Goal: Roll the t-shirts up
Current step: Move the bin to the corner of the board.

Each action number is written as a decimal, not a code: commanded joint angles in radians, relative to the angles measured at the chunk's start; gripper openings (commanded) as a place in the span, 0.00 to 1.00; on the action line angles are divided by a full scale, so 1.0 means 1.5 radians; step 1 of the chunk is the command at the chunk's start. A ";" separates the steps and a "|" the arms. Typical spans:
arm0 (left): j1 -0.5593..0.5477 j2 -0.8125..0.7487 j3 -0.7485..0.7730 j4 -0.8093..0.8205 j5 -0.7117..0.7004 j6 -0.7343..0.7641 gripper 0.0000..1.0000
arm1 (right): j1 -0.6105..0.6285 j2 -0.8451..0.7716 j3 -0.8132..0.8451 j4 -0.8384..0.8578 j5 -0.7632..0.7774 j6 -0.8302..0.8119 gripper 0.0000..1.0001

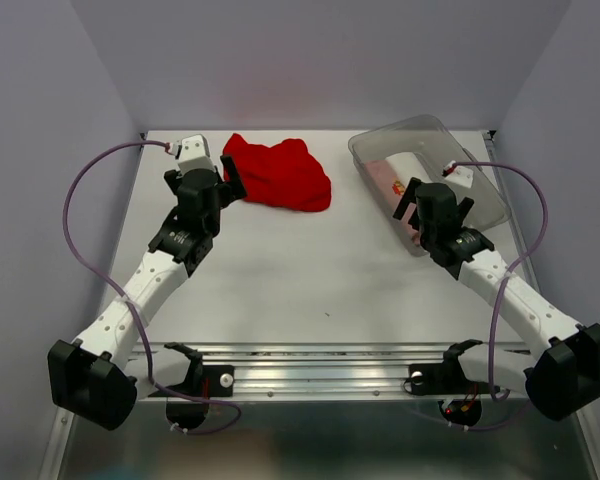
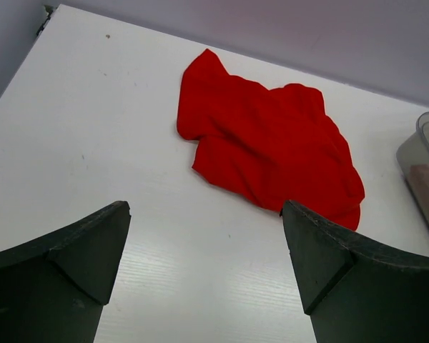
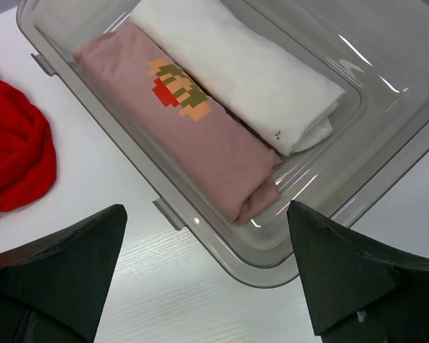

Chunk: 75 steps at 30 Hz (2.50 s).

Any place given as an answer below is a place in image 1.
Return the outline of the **red t-shirt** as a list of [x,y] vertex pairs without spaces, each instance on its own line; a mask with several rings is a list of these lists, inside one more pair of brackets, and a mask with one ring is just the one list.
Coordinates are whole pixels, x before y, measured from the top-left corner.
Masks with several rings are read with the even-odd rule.
[[265,146],[235,133],[223,153],[233,159],[248,203],[308,213],[325,211],[331,205],[331,180],[301,139]]

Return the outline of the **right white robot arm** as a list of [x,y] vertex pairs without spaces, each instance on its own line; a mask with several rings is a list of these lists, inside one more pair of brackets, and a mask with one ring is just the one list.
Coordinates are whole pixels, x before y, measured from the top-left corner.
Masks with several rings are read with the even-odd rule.
[[393,216],[407,216],[431,260],[491,306],[525,346],[516,353],[479,340],[455,343],[440,362],[415,368],[408,391],[444,398],[509,390],[526,395],[546,418],[562,420],[600,398],[600,324],[566,315],[509,271],[494,244],[465,226],[472,206],[444,183],[413,178]]

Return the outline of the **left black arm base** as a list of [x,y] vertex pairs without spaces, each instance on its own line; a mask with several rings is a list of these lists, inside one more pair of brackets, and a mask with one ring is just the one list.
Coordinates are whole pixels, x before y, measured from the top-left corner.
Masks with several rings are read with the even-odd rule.
[[169,390],[192,397],[233,396],[233,365],[214,364],[201,351],[177,342],[167,343],[152,359],[155,380]]

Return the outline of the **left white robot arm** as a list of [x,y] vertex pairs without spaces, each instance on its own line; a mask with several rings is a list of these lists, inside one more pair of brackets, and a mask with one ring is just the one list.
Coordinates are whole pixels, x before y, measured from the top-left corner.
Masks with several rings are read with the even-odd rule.
[[150,347],[146,328],[168,298],[196,271],[220,232],[220,213],[246,196],[234,161],[180,162],[164,179],[177,199],[125,286],[71,342],[57,341],[47,354],[53,402],[106,430],[118,428],[135,403],[156,392],[214,404],[203,355],[181,343]]

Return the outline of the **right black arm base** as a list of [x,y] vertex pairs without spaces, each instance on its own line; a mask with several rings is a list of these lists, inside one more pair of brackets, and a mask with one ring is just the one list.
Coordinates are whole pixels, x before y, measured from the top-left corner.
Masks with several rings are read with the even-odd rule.
[[403,382],[403,390],[415,396],[444,397],[473,393],[477,388],[478,394],[487,394],[488,383],[468,379],[459,361],[466,352],[477,353],[478,347],[485,347],[485,344],[479,340],[465,340],[452,344],[438,362],[412,364],[409,376]]

